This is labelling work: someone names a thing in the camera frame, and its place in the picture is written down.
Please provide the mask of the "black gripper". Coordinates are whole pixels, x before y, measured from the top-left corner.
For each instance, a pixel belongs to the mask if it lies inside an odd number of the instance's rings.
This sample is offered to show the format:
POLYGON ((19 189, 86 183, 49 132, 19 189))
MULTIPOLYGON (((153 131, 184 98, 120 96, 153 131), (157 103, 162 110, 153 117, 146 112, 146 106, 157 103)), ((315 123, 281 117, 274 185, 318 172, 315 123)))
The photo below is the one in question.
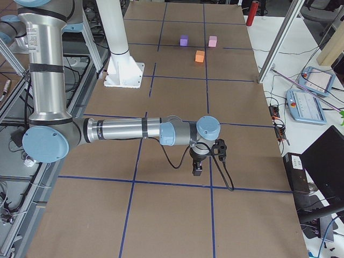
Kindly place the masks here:
POLYGON ((214 142, 197 142, 195 144, 190 144, 190 156, 193 159, 192 166, 193 176, 200 176, 203 171, 202 162, 208 156, 212 156, 211 149, 214 145, 214 142))

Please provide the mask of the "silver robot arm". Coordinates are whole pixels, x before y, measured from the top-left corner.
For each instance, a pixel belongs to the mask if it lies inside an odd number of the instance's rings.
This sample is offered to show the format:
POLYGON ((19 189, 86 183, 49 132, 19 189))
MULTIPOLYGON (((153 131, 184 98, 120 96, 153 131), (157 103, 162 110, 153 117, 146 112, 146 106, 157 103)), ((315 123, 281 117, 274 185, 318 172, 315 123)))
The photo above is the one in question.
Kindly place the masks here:
POLYGON ((28 53, 26 26, 17 15, 1 17, 1 40, 15 53, 28 53))
POLYGON ((226 146, 219 138, 220 123, 211 116, 196 122, 177 116, 94 120, 72 117, 66 108, 62 31, 82 6, 75 1, 18 1, 18 16, 26 26, 34 111, 23 136, 25 152, 52 163, 71 149, 97 140, 154 139, 161 147, 185 145, 193 174, 202 172, 210 156, 225 161, 226 146))

